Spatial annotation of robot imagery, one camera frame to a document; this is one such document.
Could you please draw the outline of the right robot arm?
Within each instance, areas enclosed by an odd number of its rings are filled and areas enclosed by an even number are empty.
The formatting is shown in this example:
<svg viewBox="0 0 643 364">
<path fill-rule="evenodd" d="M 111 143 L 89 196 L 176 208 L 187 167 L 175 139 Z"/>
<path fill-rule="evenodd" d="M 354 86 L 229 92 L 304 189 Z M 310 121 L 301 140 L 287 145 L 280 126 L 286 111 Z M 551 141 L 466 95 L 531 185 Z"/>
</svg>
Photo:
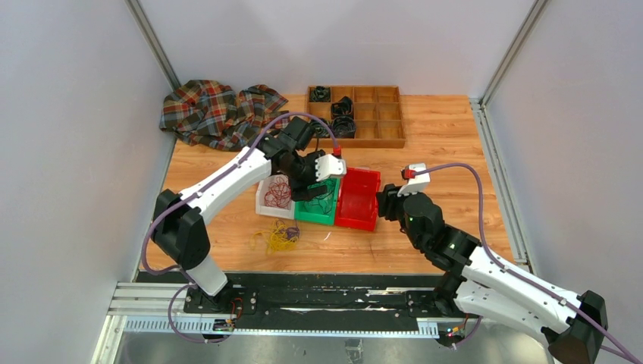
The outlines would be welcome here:
<svg viewBox="0 0 643 364">
<path fill-rule="evenodd" d="M 471 234 L 444 221 L 424 193 L 402 195 L 384 186 L 378 216 L 397 221 L 412 246 L 444 271 L 435 309 L 481 316 L 521 331 L 546 346 L 561 363 L 596 361 L 607 329 L 604 298 L 557 287 L 503 259 Z"/>
</svg>

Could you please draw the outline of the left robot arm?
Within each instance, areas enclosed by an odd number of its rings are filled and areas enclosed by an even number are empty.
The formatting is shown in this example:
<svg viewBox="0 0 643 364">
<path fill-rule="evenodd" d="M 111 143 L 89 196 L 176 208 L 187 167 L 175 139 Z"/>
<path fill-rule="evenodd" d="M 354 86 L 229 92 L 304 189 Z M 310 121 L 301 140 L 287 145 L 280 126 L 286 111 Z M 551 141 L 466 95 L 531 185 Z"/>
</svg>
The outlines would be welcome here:
<svg viewBox="0 0 643 364">
<path fill-rule="evenodd" d="M 210 255 L 207 225 L 242 192 L 268 177 L 282 174 L 294 202 L 309 201 L 326 192 L 318 186 L 319 158 L 315 150 L 300 153 L 317 136 L 308 121 L 294 116 L 281 130 L 261 132 L 250 145 L 205 180 L 179 193 L 161 192 L 145 241 L 153 242 L 174 261 L 187 280 L 203 294 L 203 303 L 214 313 L 226 312 L 232 293 L 226 274 Z"/>
</svg>

